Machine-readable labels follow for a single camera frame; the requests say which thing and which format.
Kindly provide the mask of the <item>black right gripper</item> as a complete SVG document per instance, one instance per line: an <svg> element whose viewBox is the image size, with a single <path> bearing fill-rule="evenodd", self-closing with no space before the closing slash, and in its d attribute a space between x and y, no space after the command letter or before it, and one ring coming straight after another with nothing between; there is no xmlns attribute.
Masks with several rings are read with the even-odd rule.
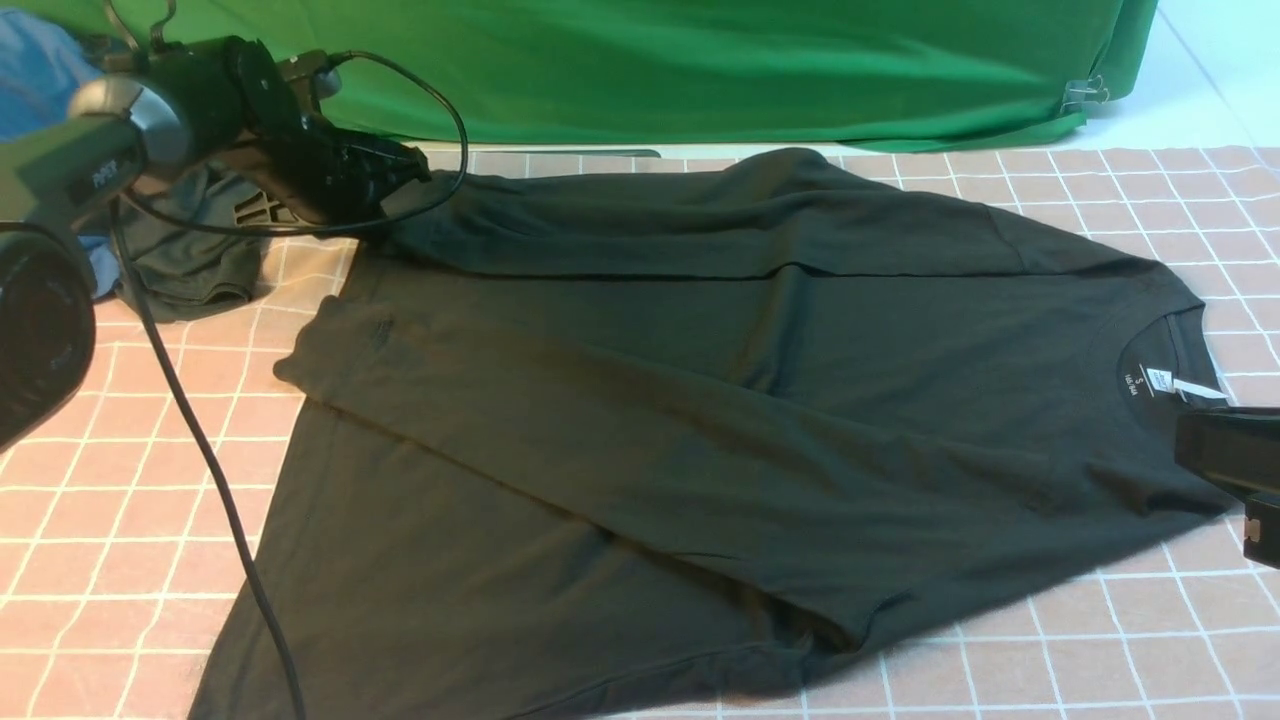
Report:
<svg viewBox="0 0 1280 720"><path fill-rule="evenodd" d="M1279 410L1213 407L1178 419L1175 461L1202 479L1244 495L1242 553L1279 568Z"/></svg>

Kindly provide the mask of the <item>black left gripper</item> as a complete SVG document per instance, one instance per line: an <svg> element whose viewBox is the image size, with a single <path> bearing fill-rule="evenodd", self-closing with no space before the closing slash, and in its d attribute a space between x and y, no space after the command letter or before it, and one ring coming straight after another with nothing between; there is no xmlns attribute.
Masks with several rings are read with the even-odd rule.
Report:
<svg viewBox="0 0 1280 720"><path fill-rule="evenodd" d="M183 133L183 155L160 167L169 188L210 163L246 178L310 225L379 222L384 200L429 182L425 154L334 126L301 102L257 40L223 36L160 46L160 95Z"/></svg>

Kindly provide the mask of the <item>gray left robot arm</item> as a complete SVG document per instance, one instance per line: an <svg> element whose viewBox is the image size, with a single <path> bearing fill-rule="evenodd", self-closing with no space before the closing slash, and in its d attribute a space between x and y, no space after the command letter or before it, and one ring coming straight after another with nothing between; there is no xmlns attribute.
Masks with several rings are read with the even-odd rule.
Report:
<svg viewBox="0 0 1280 720"><path fill-rule="evenodd" d="M323 118L343 53L276 61L237 36L154 41L81 88L59 126L3 146L3 446L81 388L96 286L78 225L129 191L156 193L210 161L256 186L307 234L390 223L383 202L431 177L424 152Z"/></svg>

